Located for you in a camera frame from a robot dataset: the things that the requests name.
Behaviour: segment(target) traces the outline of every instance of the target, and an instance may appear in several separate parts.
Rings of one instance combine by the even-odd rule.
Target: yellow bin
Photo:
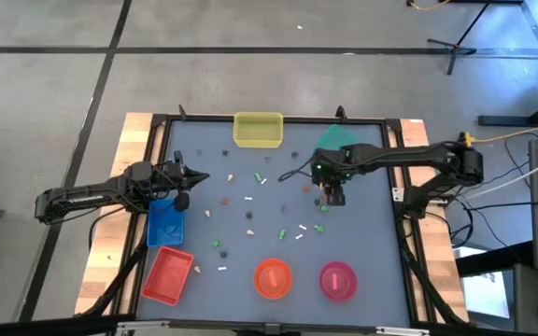
[[[277,112],[237,112],[234,141],[241,148],[277,148],[284,140],[284,116]]]

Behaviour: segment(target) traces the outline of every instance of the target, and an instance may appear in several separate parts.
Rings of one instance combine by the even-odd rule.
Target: wooden board
[[[145,152],[145,147],[149,137],[150,113],[128,113],[124,121],[123,129],[120,136],[120,142],[113,162],[111,175],[119,175],[125,167],[133,162],[141,161]],[[403,119],[403,140],[407,147],[428,145],[427,133],[422,120]],[[151,161],[156,162],[161,145],[162,128],[158,129],[155,134],[153,146],[153,158]],[[390,141],[395,146],[395,138],[390,135]],[[415,185],[420,185],[435,175],[432,168],[411,168],[410,177]],[[398,185],[402,186],[401,170],[396,169],[396,179]],[[107,207],[102,209],[101,214],[112,211],[116,207]],[[429,212],[445,216],[442,209],[430,206]],[[126,239],[128,230],[128,221],[130,215],[120,211],[110,217],[102,219],[97,224],[96,232],[93,239],[91,254],[86,266],[82,286],[78,294],[76,313],[80,313],[90,308],[96,299],[103,293],[105,288],[113,280],[120,267],[121,251]],[[137,241],[144,228],[144,217],[141,216],[138,222],[138,234],[135,237]],[[427,260],[429,277],[435,287],[439,290],[442,297],[452,307],[454,312],[464,320],[468,321],[468,314],[464,305],[460,279],[454,261],[454,255],[451,249],[451,243],[447,234],[446,224],[439,218],[427,217],[420,220],[420,230],[422,242]],[[411,248],[414,248],[412,242],[409,242]],[[126,281],[124,292],[122,294],[120,311],[127,312],[128,301],[131,296],[131,290],[134,279],[132,276]],[[413,279],[415,296],[418,306],[418,317],[420,320],[426,320],[424,300],[420,284]]]

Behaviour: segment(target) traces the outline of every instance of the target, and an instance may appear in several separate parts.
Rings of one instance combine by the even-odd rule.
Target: red plastic container
[[[142,296],[171,306],[177,305],[193,260],[191,254],[169,247],[159,248]]]
[[[280,259],[263,260],[254,271],[254,287],[267,300],[279,300],[290,292],[291,272]]]
[[[330,262],[319,275],[321,291],[332,301],[343,302],[352,299],[358,286],[354,270],[341,261]]]

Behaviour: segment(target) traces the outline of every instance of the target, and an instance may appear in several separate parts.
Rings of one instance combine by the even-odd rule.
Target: blue bin
[[[177,246],[184,242],[184,212],[171,206],[174,200],[160,200],[149,205],[149,247]]]

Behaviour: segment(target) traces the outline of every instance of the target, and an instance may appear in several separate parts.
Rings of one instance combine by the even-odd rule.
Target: concrete floor
[[[538,0],[528,2],[538,22]],[[106,47],[121,3],[0,0],[0,46]],[[480,7],[419,12],[404,0],[134,0],[120,45],[427,48],[428,37],[455,42]],[[465,43],[538,49],[518,6],[491,6]],[[34,198],[61,184],[103,58],[0,54],[0,207],[7,209],[0,219],[0,322],[12,319],[43,232],[33,219]],[[351,117],[425,119],[434,142],[462,131],[479,138],[510,133],[515,130],[478,127],[475,117],[526,116],[538,109],[538,59],[463,58],[451,77],[445,75],[447,62],[417,55],[117,55],[78,184],[108,177],[126,112],[174,113],[183,104],[192,114],[330,116],[344,105]],[[517,161],[526,161],[528,140],[511,140]],[[512,167],[503,143],[479,150],[486,178]],[[528,199],[527,187],[516,183],[473,205]],[[466,222],[459,207],[447,215],[453,228]],[[528,207],[486,215],[507,244],[531,238]],[[64,225],[35,318],[73,313],[94,217]],[[472,243],[500,246],[480,217]]]

